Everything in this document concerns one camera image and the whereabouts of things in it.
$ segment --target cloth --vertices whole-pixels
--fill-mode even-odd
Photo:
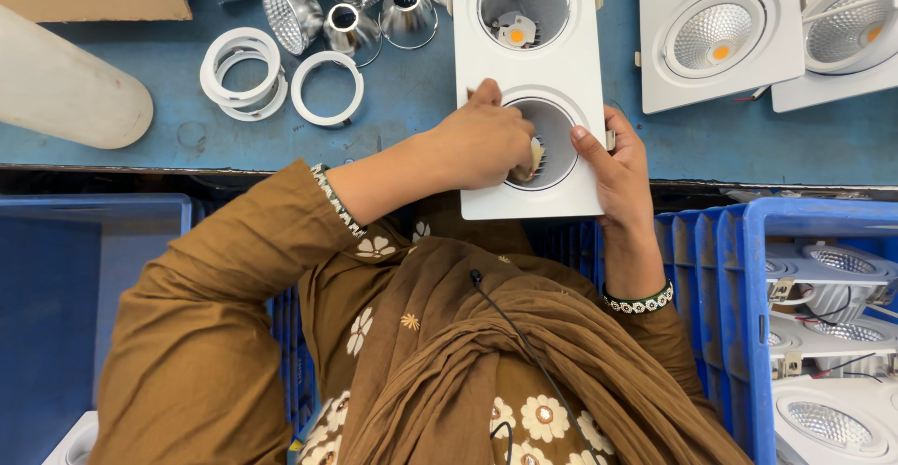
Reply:
[[[570,425],[546,429],[523,411],[561,412],[474,293],[471,268],[572,415],[594,419],[587,437],[602,459],[748,462],[702,397],[673,308],[610,317],[559,264],[426,233],[414,245],[378,222],[354,238],[301,161],[205,219],[121,296],[90,463],[284,463],[290,428],[264,302],[301,277],[304,333],[329,399],[304,465],[504,463],[509,438],[490,442],[488,430],[510,417],[512,458],[577,462],[585,445]],[[480,237],[502,247],[511,236]]]

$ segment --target grey inner housing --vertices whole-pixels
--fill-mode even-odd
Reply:
[[[506,105],[521,110],[523,119],[536,127],[536,139],[546,150],[543,162],[536,176],[522,183],[509,179],[507,182],[525,191],[538,191],[557,184],[567,177],[577,162],[577,149],[570,143],[570,129],[574,121],[556,105],[543,98],[521,98]]]
[[[502,15],[517,12],[530,18],[536,23],[537,40],[528,49],[535,49],[561,34],[570,17],[570,4],[568,0],[478,0],[478,11],[483,29],[493,39],[497,38],[499,31],[493,23],[498,22]]]

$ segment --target textured reflector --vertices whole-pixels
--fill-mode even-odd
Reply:
[[[739,52],[751,34],[752,15],[745,7],[718,4],[694,15],[682,26],[673,43],[673,55],[687,69],[710,69]]]
[[[291,54],[302,54],[309,45],[309,38],[299,26],[297,13],[287,0],[262,0],[271,30],[277,41]]]
[[[863,258],[859,258],[854,254],[836,251],[835,249],[812,249],[811,257],[822,264],[830,265],[833,268],[844,270],[845,272],[853,272],[855,274],[871,274],[876,271],[875,266],[868,263]]]
[[[859,1],[839,0],[826,11]],[[822,63],[851,58],[876,39],[892,11],[892,0],[883,0],[821,19],[808,31],[807,53]]]
[[[813,402],[792,402],[789,415],[805,430],[837,443],[868,444],[873,435],[850,415]]]
[[[831,327],[826,323],[817,323],[814,325],[814,331],[825,335],[833,335],[845,340],[858,340],[862,342],[880,342],[885,340],[885,335],[872,328],[852,325],[850,323],[836,325],[835,327]]]

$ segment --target brown kurta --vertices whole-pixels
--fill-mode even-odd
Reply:
[[[573,420],[558,407],[548,381],[514,345],[514,334],[481,335],[480,354],[465,365],[449,362],[453,365],[449,369],[437,369],[437,376],[453,386],[430,392],[451,394],[449,399],[439,402],[420,392],[410,396],[400,412],[384,401],[384,393],[395,386],[388,380],[399,379],[395,373],[410,358],[430,358],[430,365],[437,364],[427,352],[438,353],[435,343],[445,338],[446,327],[464,327],[459,325],[465,321],[459,319],[461,315],[492,320],[488,304],[473,291],[468,267],[486,276],[485,291],[495,291],[498,287],[491,286],[493,282],[505,281],[497,293],[503,309],[509,305],[517,312],[516,300],[506,293],[526,297],[521,291],[541,288],[561,305],[577,302],[570,305],[592,306],[580,309],[601,313],[590,303],[597,295],[586,279],[562,265],[520,254],[523,248],[514,248],[522,246],[515,243],[519,232],[493,230],[472,238],[460,222],[447,220],[454,219],[455,212],[438,206],[422,213],[418,233],[432,235],[419,247],[385,221],[371,226],[364,239],[356,239],[308,167],[297,161],[173,241],[121,297],[113,345],[101,377],[101,433],[90,463],[285,462],[290,429],[277,376],[279,352],[268,333],[264,302],[301,277],[304,333],[321,397],[328,401],[304,449],[304,465],[333,463],[338,456],[344,464],[369,459],[457,463],[454,457],[460,456],[505,463],[507,427],[492,442],[488,438],[489,430],[503,422],[512,428],[515,463],[528,455],[542,465],[591,463],[588,454],[583,454],[586,445]],[[474,240],[495,254],[436,236]],[[427,288],[433,293],[421,293]],[[527,305],[540,301],[530,300]],[[527,321],[526,315],[517,313],[513,319]],[[559,369],[566,369],[559,358],[543,358],[551,363],[547,364],[550,371],[558,374],[559,384],[568,384],[562,390],[573,418],[580,422],[597,456],[614,462],[625,453],[637,457],[635,462],[651,463],[652,457],[667,460],[695,452],[701,458],[698,461],[710,461],[713,452],[695,449],[700,447],[695,445],[699,436],[690,434],[697,432],[724,442],[723,450],[731,452],[730,463],[747,462],[702,396],[689,344],[673,307],[612,317],[619,327],[597,318],[603,320],[602,333],[607,334],[603,342],[595,339],[594,331],[582,330],[587,342],[613,343],[612,348],[633,352],[632,364],[619,365],[610,374],[594,372],[599,376],[594,379],[602,383],[606,375],[623,379],[623,383],[608,379],[604,395],[575,396],[584,386],[558,378],[565,375]],[[506,326],[491,323],[488,328],[494,330]],[[531,335],[522,329],[537,350],[549,347],[547,335]],[[666,443],[676,435],[666,427],[655,429],[641,417],[634,421],[633,409],[622,409],[615,421],[604,406],[596,404],[604,400],[617,405],[626,399],[628,372],[638,377],[641,371],[654,371],[653,365],[672,377],[667,377],[669,381],[658,378],[650,398],[661,404],[678,397],[691,402],[658,420],[659,426],[665,426],[668,419],[679,418],[677,425],[688,427],[683,449]],[[466,374],[458,375],[458,369]],[[488,385],[474,382],[483,380]],[[698,409],[694,415],[689,414],[695,410],[692,404]],[[393,424],[372,431],[365,422],[378,419],[378,407],[387,411],[381,420]],[[587,407],[596,410],[590,412]],[[551,417],[545,417],[546,409]],[[459,418],[469,424],[461,428]],[[633,439],[628,437],[632,432],[645,432],[641,436],[653,438],[657,448],[633,449]],[[372,436],[383,442],[377,444]]]

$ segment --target blue table surface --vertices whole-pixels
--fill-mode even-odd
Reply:
[[[331,0],[320,1],[325,11],[332,5]],[[0,124],[0,166],[269,172],[299,157],[336,166],[428,130],[455,109],[453,26],[440,8],[439,30],[430,44],[401,51],[384,41],[380,57],[361,69],[365,97],[352,125],[332,131],[309,124],[289,97],[265,121],[235,121],[203,94],[199,65],[209,44],[227,30],[254,26],[270,32],[261,2],[190,2],[194,19],[188,22],[48,24],[53,32],[142,81],[154,102],[152,124],[140,140],[114,150]],[[633,64],[639,46],[638,0],[605,0],[596,17],[605,101],[621,107],[641,127],[638,133],[648,149],[652,178],[898,184],[898,90],[784,115],[773,113],[769,96],[754,103],[733,103],[733,96],[643,115],[639,69]],[[311,52],[322,49],[319,40]],[[290,79],[301,58],[285,51],[281,55]],[[225,80],[233,85],[258,82],[261,67],[254,68],[253,61],[236,66]],[[321,115],[337,114],[352,92],[350,75],[336,66],[314,71],[303,88],[304,99]]]

